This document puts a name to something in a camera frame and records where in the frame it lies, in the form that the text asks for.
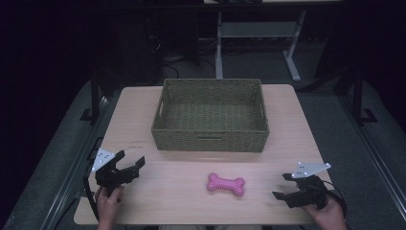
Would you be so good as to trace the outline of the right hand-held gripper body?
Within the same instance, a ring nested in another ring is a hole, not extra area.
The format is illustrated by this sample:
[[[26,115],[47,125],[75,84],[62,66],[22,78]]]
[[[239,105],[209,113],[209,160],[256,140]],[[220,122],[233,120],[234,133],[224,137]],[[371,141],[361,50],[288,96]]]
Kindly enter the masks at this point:
[[[286,202],[289,208],[315,205],[318,210],[326,206],[327,188],[322,179],[317,176],[324,170],[330,168],[329,163],[303,163],[299,162],[297,168],[292,172],[294,182],[299,189],[297,198],[292,202]]]

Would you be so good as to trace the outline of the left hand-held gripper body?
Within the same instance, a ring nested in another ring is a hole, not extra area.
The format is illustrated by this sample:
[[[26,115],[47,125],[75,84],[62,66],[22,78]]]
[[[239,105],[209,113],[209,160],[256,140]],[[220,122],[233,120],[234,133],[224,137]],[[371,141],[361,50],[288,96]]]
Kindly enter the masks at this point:
[[[95,173],[97,184],[106,188],[109,194],[121,185],[131,183],[135,178],[139,177],[139,171],[132,172],[130,170],[135,163],[121,170],[117,167],[112,168],[109,162],[115,157],[115,154],[105,149],[98,149],[92,166],[92,172]]]

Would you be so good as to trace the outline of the person's left hand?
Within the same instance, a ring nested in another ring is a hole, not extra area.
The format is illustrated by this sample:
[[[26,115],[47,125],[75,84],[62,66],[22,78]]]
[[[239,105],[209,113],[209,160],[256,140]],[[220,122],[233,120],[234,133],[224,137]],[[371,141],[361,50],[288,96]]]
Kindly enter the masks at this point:
[[[119,213],[119,204],[123,200],[123,194],[124,186],[114,189],[111,194],[107,192],[106,188],[100,187],[97,193],[99,224],[114,224],[115,226]]]

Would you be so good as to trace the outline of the person's right hand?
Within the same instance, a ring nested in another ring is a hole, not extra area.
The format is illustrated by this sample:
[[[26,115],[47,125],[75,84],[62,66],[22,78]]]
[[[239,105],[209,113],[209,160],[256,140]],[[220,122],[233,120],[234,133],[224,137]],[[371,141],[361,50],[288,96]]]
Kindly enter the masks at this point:
[[[345,223],[344,214],[340,204],[330,196],[327,197],[326,206],[321,210],[317,210],[312,205],[303,206],[302,209],[313,218],[319,227],[321,225]]]

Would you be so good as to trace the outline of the pink bone toy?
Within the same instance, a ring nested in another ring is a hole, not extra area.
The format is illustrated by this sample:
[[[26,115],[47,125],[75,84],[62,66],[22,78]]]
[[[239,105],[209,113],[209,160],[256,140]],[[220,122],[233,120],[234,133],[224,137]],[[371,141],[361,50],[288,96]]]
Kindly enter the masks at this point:
[[[219,177],[216,173],[210,173],[208,176],[207,190],[227,190],[231,191],[235,196],[244,195],[245,180],[241,177],[236,179],[227,179]]]

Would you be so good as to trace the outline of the black metal stand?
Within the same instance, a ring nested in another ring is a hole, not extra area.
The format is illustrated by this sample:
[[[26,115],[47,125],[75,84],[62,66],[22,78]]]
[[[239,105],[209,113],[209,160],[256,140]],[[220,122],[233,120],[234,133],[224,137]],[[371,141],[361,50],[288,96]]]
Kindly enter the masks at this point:
[[[369,108],[362,107],[363,77],[357,70],[353,77],[352,116],[360,126],[365,123],[377,123],[377,119]]]
[[[101,115],[101,103],[103,98],[102,88],[99,77],[93,74],[90,78],[91,89],[91,107],[83,110],[80,120],[89,122],[91,125],[96,123]]]

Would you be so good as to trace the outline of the green woven basket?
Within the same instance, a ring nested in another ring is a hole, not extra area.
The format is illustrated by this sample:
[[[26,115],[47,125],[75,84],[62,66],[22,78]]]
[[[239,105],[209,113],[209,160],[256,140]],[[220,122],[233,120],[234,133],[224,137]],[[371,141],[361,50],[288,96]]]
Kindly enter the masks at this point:
[[[167,79],[151,133],[158,150],[261,152],[269,136],[261,81]]]

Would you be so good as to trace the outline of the aluminium rail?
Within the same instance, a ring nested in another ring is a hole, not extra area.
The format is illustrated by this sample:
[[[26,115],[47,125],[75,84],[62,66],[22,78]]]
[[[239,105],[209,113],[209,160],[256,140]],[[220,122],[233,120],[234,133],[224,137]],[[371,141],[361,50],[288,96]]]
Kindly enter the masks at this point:
[[[93,164],[95,152],[102,142],[101,125],[108,107],[109,101],[103,96],[101,115],[96,123],[91,125],[89,122],[79,119],[80,123],[84,123],[84,134],[80,138],[79,148],[74,151],[73,160],[64,173],[61,185],[52,199],[51,207],[47,211],[40,230],[55,230],[70,207],[80,200],[83,194],[83,180],[89,177],[90,166]]]
[[[343,107],[345,113],[347,114],[350,123],[354,127],[356,133],[361,138],[363,145],[366,147],[367,152],[370,156],[373,166],[377,171],[382,183],[384,184],[386,190],[388,191],[396,209],[402,216],[403,220],[406,222],[406,194],[402,192],[397,181],[395,180],[393,174],[390,172],[388,166],[384,162],[380,155],[377,146],[372,142],[372,138],[369,133],[365,130],[364,126],[361,126],[354,116],[352,115],[350,102],[348,99],[340,97],[338,99],[340,105]]]

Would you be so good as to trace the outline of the white metal desk frame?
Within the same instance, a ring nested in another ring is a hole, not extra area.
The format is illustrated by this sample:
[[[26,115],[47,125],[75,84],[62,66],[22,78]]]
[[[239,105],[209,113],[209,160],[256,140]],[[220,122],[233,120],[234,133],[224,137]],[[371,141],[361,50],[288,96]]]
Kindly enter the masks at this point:
[[[305,21],[306,11],[300,11],[296,21],[283,22],[225,22],[222,12],[217,14],[216,50],[214,55],[215,77],[223,78],[222,39],[223,38],[290,38],[287,50],[282,52],[284,61],[294,82],[301,80],[293,55]]]

